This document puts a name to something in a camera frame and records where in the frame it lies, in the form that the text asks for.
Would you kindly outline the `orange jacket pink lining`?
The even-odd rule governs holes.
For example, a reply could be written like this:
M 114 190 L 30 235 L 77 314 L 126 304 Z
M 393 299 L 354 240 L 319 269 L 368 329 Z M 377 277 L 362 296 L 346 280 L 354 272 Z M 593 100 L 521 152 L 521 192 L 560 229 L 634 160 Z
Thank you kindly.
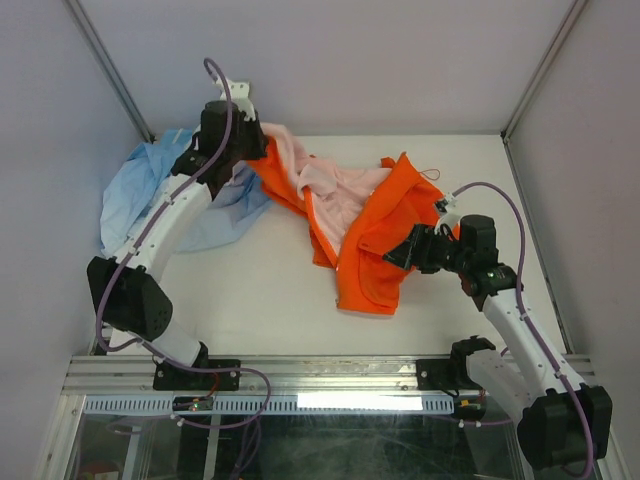
M 336 305 L 360 314 L 392 315 L 408 271 L 384 260 L 416 224 L 435 225 L 443 193 L 407 154 L 373 168 L 346 168 L 306 152 L 283 125 L 265 123 L 265 157 L 251 166 L 265 194 L 304 217 L 313 261 L 336 276 Z

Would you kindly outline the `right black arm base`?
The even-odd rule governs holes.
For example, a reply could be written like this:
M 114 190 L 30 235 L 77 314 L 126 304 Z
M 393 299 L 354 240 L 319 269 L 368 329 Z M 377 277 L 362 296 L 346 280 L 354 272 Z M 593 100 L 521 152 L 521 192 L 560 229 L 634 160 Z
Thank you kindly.
M 447 394 L 459 390 L 480 390 L 481 386 L 469 376 L 466 361 L 472 354 L 483 350 L 495 351 L 496 346 L 488 339 L 474 335 L 454 342 L 447 358 L 417 360 L 417 388 L 420 391 L 438 390 Z

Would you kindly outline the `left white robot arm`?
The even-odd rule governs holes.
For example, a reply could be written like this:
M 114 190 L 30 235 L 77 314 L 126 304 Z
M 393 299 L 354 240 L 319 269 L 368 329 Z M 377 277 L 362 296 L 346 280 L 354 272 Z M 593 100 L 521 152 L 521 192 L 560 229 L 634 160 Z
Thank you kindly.
M 188 388 L 208 380 L 208 350 L 174 320 L 172 302 L 159 282 L 169 257 L 232 179 L 234 167 L 261 159 L 266 147 L 249 99 L 207 103 L 199 131 L 175 160 L 141 228 L 115 255 L 95 257 L 87 266 L 96 326 L 131 335 L 132 343 L 175 366 L 175 377 Z

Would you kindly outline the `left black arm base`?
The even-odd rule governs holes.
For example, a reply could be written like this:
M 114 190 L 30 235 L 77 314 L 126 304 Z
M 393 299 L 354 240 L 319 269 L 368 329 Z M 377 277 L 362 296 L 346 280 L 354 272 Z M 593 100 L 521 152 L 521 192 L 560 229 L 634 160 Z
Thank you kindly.
M 173 360 L 156 361 L 153 389 L 156 391 L 237 391 L 241 361 L 232 358 L 210 358 L 200 343 L 193 365 L 179 366 Z

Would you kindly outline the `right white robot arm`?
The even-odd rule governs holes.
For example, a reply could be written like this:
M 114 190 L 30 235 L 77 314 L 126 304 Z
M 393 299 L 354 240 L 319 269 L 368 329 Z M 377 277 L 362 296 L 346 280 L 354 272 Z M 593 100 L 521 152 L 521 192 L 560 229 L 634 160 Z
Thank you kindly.
M 588 478 L 607 452 L 613 404 L 601 386 L 590 386 L 548 343 L 525 304 L 517 273 L 498 259 L 492 218 L 467 215 L 459 231 L 448 225 L 415 225 L 384 254 L 385 261 L 423 274 L 458 275 L 464 293 L 493 325 L 516 365 L 487 339 L 453 345 L 448 378 L 459 387 L 486 390 L 515 424 L 520 450 L 535 470 L 570 469 Z

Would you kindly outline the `right corner aluminium post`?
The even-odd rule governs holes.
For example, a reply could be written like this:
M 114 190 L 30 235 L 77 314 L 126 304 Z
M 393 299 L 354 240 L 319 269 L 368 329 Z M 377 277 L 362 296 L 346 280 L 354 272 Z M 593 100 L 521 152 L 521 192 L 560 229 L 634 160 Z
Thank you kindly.
M 551 40 L 536 65 L 533 74 L 528 80 L 524 91 L 520 95 L 519 100 L 517 101 L 504 128 L 501 130 L 501 139 L 504 145 L 508 145 L 510 143 L 513 134 L 523 120 L 538 91 L 542 88 L 543 82 L 551 72 L 564 45 L 581 19 L 584 11 L 590 4 L 591 2 L 589 0 L 573 0 L 570 2 L 559 26 L 551 37 Z

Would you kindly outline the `corner aluminium post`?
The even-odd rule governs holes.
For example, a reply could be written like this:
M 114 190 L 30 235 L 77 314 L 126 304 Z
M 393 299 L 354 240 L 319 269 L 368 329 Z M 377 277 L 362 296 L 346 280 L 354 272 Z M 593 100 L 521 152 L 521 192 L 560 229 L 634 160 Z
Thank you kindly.
M 524 91 L 520 95 L 519 100 L 517 101 L 504 128 L 501 130 L 501 139 L 504 145 L 508 145 L 510 143 L 513 134 L 523 120 L 538 91 L 542 88 L 543 82 L 551 72 L 564 45 L 581 19 L 584 11 L 590 4 L 591 2 L 589 0 L 573 0 L 570 2 L 559 26 L 551 37 L 551 40 L 536 65 L 533 74 L 528 80 Z
M 137 106 L 129 88 L 122 78 L 112 56 L 108 52 L 100 34 L 87 13 L 83 3 L 79 0 L 63 0 L 71 19 L 79 29 L 79 32 L 89 48 L 94 59 L 106 78 L 109 86 L 116 95 L 129 120 L 134 126 L 140 138 L 146 142 L 154 143 L 156 135 L 146 122 L 141 110 Z

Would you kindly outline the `left corner aluminium post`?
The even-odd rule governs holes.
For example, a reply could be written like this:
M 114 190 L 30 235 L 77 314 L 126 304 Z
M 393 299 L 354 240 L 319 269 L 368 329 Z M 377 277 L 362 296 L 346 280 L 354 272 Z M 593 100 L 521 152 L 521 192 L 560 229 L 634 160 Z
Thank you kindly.
M 63 0 L 71 19 L 79 29 L 79 32 L 89 48 L 94 59 L 106 78 L 109 86 L 116 95 L 129 120 L 134 126 L 140 138 L 146 142 L 154 143 L 156 135 L 146 122 L 141 110 L 137 106 L 129 88 L 122 78 L 112 56 L 108 52 L 100 34 L 87 13 L 83 3 L 79 0 Z

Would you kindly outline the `aluminium front rail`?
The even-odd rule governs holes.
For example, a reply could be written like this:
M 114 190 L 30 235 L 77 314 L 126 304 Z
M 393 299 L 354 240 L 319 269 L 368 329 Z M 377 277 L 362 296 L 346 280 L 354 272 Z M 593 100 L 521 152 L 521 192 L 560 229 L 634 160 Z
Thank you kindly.
M 419 362 L 440 366 L 448 356 L 238 356 L 247 370 L 269 380 L 275 395 L 315 391 L 366 391 L 409 394 L 418 390 Z M 171 389 L 156 372 L 149 355 L 74 356 L 62 392 L 67 395 L 187 395 L 193 389 Z

